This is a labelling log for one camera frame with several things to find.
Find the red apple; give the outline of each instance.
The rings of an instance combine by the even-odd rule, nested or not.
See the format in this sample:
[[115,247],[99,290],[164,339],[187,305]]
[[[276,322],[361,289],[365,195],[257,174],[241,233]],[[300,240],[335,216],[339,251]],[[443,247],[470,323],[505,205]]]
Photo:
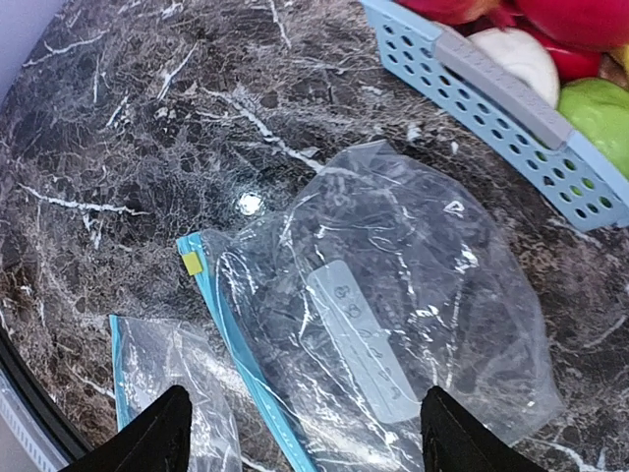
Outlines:
[[629,44],[628,0],[516,0],[538,29],[564,44],[607,51]]

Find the label on bag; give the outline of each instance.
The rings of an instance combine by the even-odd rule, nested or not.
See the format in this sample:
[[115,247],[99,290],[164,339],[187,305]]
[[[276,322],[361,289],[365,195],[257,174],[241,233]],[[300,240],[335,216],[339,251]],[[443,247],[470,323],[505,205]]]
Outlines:
[[325,329],[380,423],[415,418],[420,402],[350,268],[334,261],[307,284]]

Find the black object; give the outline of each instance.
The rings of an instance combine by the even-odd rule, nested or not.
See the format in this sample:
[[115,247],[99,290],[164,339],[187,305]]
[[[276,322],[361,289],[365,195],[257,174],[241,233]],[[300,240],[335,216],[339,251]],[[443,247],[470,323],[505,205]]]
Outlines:
[[193,406],[171,386],[109,442],[62,472],[187,472]]
[[31,418],[68,462],[76,461],[92,449],[36,380],[1,327],[0,371],[6,375]]
[[426,472],[546,472],[499,440],[441,387],[422,403]]

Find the white surface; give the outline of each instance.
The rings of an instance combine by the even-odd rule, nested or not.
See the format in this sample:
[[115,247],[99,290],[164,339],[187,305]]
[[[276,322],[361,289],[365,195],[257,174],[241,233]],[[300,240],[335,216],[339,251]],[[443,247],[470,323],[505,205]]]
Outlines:
[[37,467],[2,418],[0,418],[0,471],[37,472]]
[[20,67],[64,0],[0,0],[0,108]]

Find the plastic bag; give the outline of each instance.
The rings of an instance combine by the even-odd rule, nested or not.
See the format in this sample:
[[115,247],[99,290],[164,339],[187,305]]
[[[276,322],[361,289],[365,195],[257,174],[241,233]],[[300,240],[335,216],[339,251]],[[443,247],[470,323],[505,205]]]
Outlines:
[[114,384],[121,430],[170,386],[193,403],[189,472],[240,472],[238,431],[220,385],[207,366],[207,340],[169,320],[111,317]]
[[319,470],[423,470],[435,384],[507,443],[561,409],[538,298],[495,224],[386,143],[338,154],[285,212],[201,240],[226,302],[214,317],[235,319]]

